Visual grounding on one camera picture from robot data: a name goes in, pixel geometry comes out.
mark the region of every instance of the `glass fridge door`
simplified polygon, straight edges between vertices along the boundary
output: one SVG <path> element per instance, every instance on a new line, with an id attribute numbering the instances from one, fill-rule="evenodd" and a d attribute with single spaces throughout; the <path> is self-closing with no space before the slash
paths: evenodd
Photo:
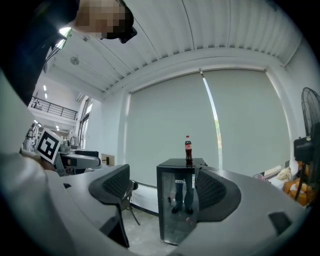
<path id="1" fill-rule="evenodd" d="M 162 173 L 163 241 L 179 245 L 196 227 L 195 174 Z"/>

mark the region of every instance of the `ceiling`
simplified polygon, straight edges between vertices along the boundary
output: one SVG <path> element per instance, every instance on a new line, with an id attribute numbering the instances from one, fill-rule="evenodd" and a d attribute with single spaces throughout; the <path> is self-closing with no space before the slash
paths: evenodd
<path id="1" fill-rule="evenodd" d="M 54 58 L 52 74 L 80 92 L 105 94 L 137 70 L 172 55 L 209 48 L 238 48 L 273 56 L 284 65 L 302 35 L 268 0 L 127 1 L 137 35 L 122 44 L 72 31 Z M 78 65 L 70 62 L 79 59 Z"/>

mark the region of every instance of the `balcony railing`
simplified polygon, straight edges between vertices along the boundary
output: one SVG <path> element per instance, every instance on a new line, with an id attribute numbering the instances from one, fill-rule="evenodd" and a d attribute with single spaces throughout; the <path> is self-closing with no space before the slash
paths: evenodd
<path id="1" fill-rule="evenodd" d="M 29 107 L 72 120 L 76 120 L 76 116 L 78 113 L 77 111 L 50 103 L 33 96 L 31 102 L 29 103 Z"/>

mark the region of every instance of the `fan grille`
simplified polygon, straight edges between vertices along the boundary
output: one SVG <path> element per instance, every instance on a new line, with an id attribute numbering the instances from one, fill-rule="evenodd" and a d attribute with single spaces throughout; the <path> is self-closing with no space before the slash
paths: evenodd
<path id="1" fill-rule="evenodd" d="M 301 95 L 304 127 L 306 136 L 312 135 L 312 127 L 320 122 L 320 96 L 314 90 L 305 87 Z"/>

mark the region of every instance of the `floor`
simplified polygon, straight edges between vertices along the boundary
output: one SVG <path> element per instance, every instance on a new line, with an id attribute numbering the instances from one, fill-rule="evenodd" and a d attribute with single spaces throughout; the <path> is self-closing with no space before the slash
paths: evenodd
<path id="1" fill-rule="evenodd" d="M 124 229 L 129 240 L 129 250 L 143 256 L 165 256 L 175 248 L 174 245 L 160 241 L 159 218 L 136 208 L 132 208 L 136 223 L 129 210 L 122 212 Z"/>

